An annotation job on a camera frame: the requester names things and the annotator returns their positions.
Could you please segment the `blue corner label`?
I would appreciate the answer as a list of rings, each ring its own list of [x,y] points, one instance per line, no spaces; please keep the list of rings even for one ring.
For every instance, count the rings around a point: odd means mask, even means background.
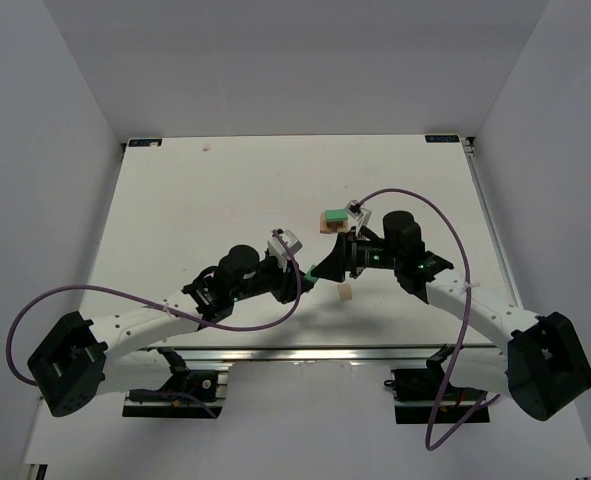
[[[454,134],[426,134],[424,136],[427,143],[459,143],[460,138]]]
[[[138,138],[130,139],[127,143],[128,148],[150,148],[162,145],[161,138]]]

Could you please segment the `right blue corner label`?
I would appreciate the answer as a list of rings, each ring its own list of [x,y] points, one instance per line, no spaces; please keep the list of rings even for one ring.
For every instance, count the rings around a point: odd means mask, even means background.
[[[424,136],[427,143],[459,143],[460,138],[454,134],[426,134]]]

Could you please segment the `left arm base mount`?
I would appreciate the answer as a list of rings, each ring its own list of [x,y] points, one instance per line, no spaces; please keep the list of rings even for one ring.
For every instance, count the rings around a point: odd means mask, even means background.
[[[124,418],[219,417],[231,365],[204,351],[160,347],[124,358]]]

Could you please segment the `green block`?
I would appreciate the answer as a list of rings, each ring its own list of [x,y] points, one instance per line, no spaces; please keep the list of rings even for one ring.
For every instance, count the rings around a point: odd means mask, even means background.
[[[348,212],[345,209],[328,209],[324,212],[326,223],[344,223],[348,221]]]
[[[315,284],[318,282],[318,278],[313,275],[313,270],[315,269],[315,265],[312,265],[307,272],[304,274],[302,278],[302,285],[303,289],[308,291],[312,289]]]

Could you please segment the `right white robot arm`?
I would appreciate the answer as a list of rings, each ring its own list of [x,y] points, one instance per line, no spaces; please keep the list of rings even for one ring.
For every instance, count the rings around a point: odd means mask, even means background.
[[[496,347],[482,353],[443,346],[426,361],[435,385],[505,395],[539,421],[591,388],[591,367],[569,318],[539,315],[473,286],[451,262],[426,249],[420,226],[406,211],[386,214],[383,233],[338,234],[312,274],[341,283],[368,268],[390,270],[406,293],[467,322]]]

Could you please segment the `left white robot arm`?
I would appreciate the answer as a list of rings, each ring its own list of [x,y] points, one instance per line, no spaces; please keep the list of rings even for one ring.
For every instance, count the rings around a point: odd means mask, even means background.
[[[166,340],[214,328],[234,306],[265,294],[297,307],[314,282],[294,255],[301,248],[290,232],[271,238],[264,254],[236,245],[218,264],[160,301],[136,298],[138,308],[86,319],[61,317],[29,357],[27,366],[54,417],[79,411],[104,393],[130,391],[136,399],[182,402],[208,408],[215,400],[212,374],[196,375]]]

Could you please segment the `left blue corner label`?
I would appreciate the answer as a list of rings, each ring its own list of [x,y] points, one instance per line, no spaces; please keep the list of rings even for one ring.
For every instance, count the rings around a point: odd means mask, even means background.
[[[150,148],[162,145],[161,138],[138,138],[130,139],[127,143],[128,148]]]

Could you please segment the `small light wood block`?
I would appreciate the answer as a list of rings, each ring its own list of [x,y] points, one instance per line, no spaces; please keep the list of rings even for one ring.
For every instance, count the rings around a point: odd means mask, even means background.
[[[352,289],[348,284],[339,284],[337,292],[340,301],[350,301],[352,299]]]

